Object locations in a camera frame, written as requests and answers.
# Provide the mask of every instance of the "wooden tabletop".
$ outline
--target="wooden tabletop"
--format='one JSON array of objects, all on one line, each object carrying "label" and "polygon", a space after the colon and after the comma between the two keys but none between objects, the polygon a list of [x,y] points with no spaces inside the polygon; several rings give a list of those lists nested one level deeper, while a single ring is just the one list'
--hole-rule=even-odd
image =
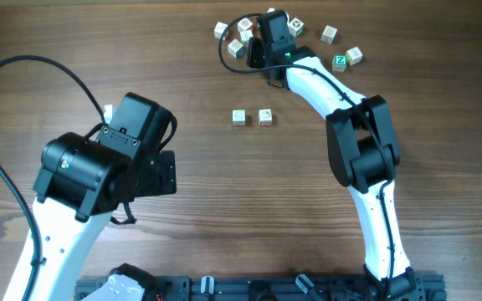
[{"label": "wooden tabletop", "polygon": [[[362,230],[329,167],[323,119],[298,95],[218,61],[216,22],[268,7],[305,22],[297,45],[314,49],[328,69],[335,54],[355,46],[364,53],[334,75],[389,103],[407,255],[414,269],[445,276],[449,299],[482,300],[482,2],[471,0],[0,7],[0,59],[55,59],[102,106],[131,91],[178,119],[167,147],[177,156],[177,194],[132,203],[137,224],[109,225],[82,275],[122,263],[155,275],[362,272]],[[338,28],[332,45],[320,41],[327,24]],[[252,124],[233,127],[236,109]],[[272,127],[254,122],[260,109],[272,109]],[[29,203],[46,143],[83,135],[99,120],[56,68],[20,62],[0,70],[0,162]],[[27,230],[0,179],[0,299]]]}]

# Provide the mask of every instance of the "wooden table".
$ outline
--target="wooden table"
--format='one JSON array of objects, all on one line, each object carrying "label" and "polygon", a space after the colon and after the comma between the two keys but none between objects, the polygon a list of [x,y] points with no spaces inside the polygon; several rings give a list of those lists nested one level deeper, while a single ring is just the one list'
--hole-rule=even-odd
[{"label": "wooden table", "polygon": [[[118,105],[132,91],[179,121],[167,147],[177,156],[178,193],[136,200],[138,223],[107,227],[83,276],[121,263],[156,275],[362,271],[356,208],[331,173],[322,118],[263,76],[233,74],[218,61],[215,23],[268,7],[305,22],[297,44],[328,69],[335,54],[355,46],[364,53],[335,76],[390,105],[402,153],[397,215],[413,267],[444,274],[451,300],[482,300],[482,2],[475,1],[1,7],[0,59],[55,59],[101,105]],[[339,30],[332,45],[320,41],[327,24]],[[231,110],[257,121],[265,108],[273,127],[231,126]],[[0,162],[30,202],[45,144],[98,121],[57,69],[29,62],[0,70]],[[27,230],[0,180],[0,299]]]}]

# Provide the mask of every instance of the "cable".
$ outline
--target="cable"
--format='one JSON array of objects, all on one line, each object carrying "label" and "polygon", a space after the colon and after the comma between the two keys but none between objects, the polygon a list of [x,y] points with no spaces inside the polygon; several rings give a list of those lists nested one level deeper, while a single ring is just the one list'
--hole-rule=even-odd
[{"label": "cable", "polygon": [[[101,111],[100,105],[98,105],[98,102],[96,101],[94,96],[90,93],[89,89],[85,86],[85,84],[81,81],[81,79],[79,79],[74,73],[72,73],[72,71],[64,67],[62,64],[57,63],[52,59],[46,59],[44,57],[40,57],[36,55],[19,55],[19,56],[2,60],[0,62],[0,68],[6,64],[10,64],[10,63],[18,62],[22,60],[33,60],[33,61],[44,62],[46,64],[51,64],[63,70],[67,75],[69,75],[73,80],[75,80],[75,82],[83,89],[83,91],[87,94],[87,96],[89,96],[90,101],[100,113],[102,123],[105,123],[105,118],[103,116],[103,112]],[[29,275],[27,287],[25,288],[25,292],[23,293],[23,297],[22,297],[22,301],[27,301],[29,300],[29,298],[31,297],[31,293],[33,292],[33,287],[36,283],[38,271],[39,271],[38,266],[42,261],[42,258],[41,258],[42,239],[40,238],[40,230],[38,229],[38,224],[36,222],[36,219],[34,218],[34,215],[31,212],[31,210],[29,209],[27,202],[23,198],[22,193],[16,187],[14,182],[10,179],[7,172],[1,167],[1,165],[0,165],[0,176],[3,179],[3,181],[7,184],[10,191],[14,194],[16,199],[18,200],[18,203],[22,208],[23,215],[25,215],[29,228],[31,229],[31,234],[32,234],[31,238],[33,239],[33,258],[31,260],[32,267],[31,267],[31,274]]]},{"label": "cable", "polygon": [[275,65],[275,66],[269,66],[269,67],[264,67],[264,68],[261,68],[261,69],[254,69],[254,70],[238,70],[238,69],[233,69],[231,68],[230,66],[228,66],[226,64],[226,62],[224,61],[224,58],[223,58],[223,53],[222,53],[222,45],[223,45],[223,38],[225,37],[226,33],[228,32],[228,30],[237,22],[241,21],[242,19],[244,18],[251,18],[251,17],[259,17],[261,16],[262,13],[249,13],[249,14],[246,14],[244,16],[241,16],[239,18],[236,18],[235,20],[233,20],[223,31],[223,34],[221,34],[221,37],[219,38],[218,40],[218,58],[220,59],[221,61],[221,64],[224,66],[224,68],[234,72],[234,73],[237,73],[237,74],[257,74],[257,73],[263,73],[263,72],[267,72],[267,71],[270,71],[270,70],[275,70],[275,69],[287,69],[287,68],[297,68],[297,69],[304,69],[304,70],[308,70],[310,71],[312,74],[317,74],[319,75],[321,78],[323,78],[330,86],[332,86],[332,88],[334,88],[334,90],[349,104],[351,105],[353,111],[357,112],[357,114],[360,116],[361,118],[361,122],[362,124],[369,130],[369,132],[371,133],[372,137],[373,137],[373,141],[375,142],[375,146],[377,147],[377,150],[379,152],[379,154],[381,155],[381,158],[382,158],[382,163],[384,164],[384,166],[386,167],[386,178],[387,178],[387,182],[382,184],[381,186],[381,189],[379,191],[379,197],[381,199],[381,207],[382,207],[382,214],[384,215],[384,220],[386,222],[386,230],[387,230],[387,234],[388,234],[388,240],[389,240],[389,243],[390,243],[390,274],[388,276],[388,285],[386,287],[386,292],[385,292],[385,296],[384,298],[389,298],[390,296],[388,296],[388,293],[390,292],[390,283],[392,281],[392,276],[393,276],[393,261],[394,261],[394,256],[395,256],[395,248],[393,246],[393,236],[392,236],[392,229],[390,228],[390,222],[389,222],[389,218],[388,218],[388,214],[387,214],[387,209],[386,209],[386,204],[384,203],[384,194],[383,194],[383,190],[384,188],[390,184],[390,182],[392,182],[394,180],[394,177],[393,177],[393,174],[390,172],[391,170],[391,166],[386,158],[386,155],[384,154],[384,149],[382,148],[382,145],[381,145],[381,141],[378,139],[376,133],[375,133],[375,130],[373,129],[372,125],[369,123],[369,120],[367,119],[366,115],[364,115],[362,113],[361,110],[359,110],[359,107],[357,104],[355,104],[350,98],[349,96],[347,96],[347,94],[345,94],[343,91],[341,91],[341,89],[331,80],[329,79],[327,76],[325,76],[323,73],[321,73],[319,70],[315,69],[315,68],[310,68],[310,67],[307,67],[307,66],[303,66],[303,65],[298,65],[298,64],[283,64],[283,65]]}]

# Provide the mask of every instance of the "black metal base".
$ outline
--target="black metal base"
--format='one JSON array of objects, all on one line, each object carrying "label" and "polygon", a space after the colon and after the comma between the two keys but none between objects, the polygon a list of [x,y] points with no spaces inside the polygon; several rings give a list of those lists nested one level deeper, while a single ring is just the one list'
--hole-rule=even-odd
[{"label": "black metal base", "polygon": [[[330,277],[307,275],[315,285],[314,290],[325,301],[366,301],[366,276],[361,274]],[[414,273],[416,289],[398,298],[398,301],[445,301],[444,276]],[[75,287],[74,301],[80,301],[107,281],[107,277],[96,280],[80,280]],[[156,277],[155,292],[163,293],[165,301],[308,301],[313,298],[304,294],[295,284],[295,278],[215,278],[212,295],[201,294],[202,280],[189,277]],[[275,298],[261,299],[257,294],[266,288]]]}]

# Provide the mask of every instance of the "small block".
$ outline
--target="small block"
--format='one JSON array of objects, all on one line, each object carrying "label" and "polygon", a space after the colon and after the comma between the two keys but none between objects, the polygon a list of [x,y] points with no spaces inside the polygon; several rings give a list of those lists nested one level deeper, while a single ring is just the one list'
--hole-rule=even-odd
[{"label": "small block", "polygon": [[244,115],[244,110],[233,110],[232,121],[233,125],[245,125],[246,119]]},{"label": "small block", "polygon": [[325,30],[323,31],[323,35],[321,36],[321,41],[325,43],[332,43],[334,42],[334,37],[337,33],[337,29],[333,28],[332,26],[326,25]]},{"label": "small block", "polygon": [[305,24],[302,23],[298,18],[294,18],[291,22],[288,23],[288,29],[292,36],[297,37],[302,30],[305,28]]},{"label": "small block", "polygon": [[240,33],[240,35],[241,35],[241,43],[243,43],[245,46],[248,46],[250,38],[253,37],[252,31],[251,30],[243,31]]},{"label": "small block", "polygon": [[271,109],[263,109],[259,111],[259,125],[272,125],[273,115],[271,114]]},{"label": "small block", "polygon": [[242,33],[243,31],[252,30],[254,25],[248,18],[244,18],[238,22],[238,31]]},{"label": "small block", "polygon": [[362,52],[358,47],[347,50],[346,56],[347,56],[347,62],[349,62],[349,65],[356,64],[362,60]]},{"label": "small block", "polygon": [[[224,30],[226,30],[227,26],[227,24],[217,22],[217,25],[215,26],[215,38],[221,38],[221,35],[223,34]],[[227,36],[228,32],[226,32],[226,34],[224,35],[223,40],[225,40]]]},{"label": "small block", "polygon": [[230,44],[228,44],[228,52],[236,59],[239,59],[243,57],[244,46],[235,38]]},{"label": "small block", "polygon": [[343,72],[347,67],[347,57],[342,54],[337,54],[332,59],[332,71]]}]

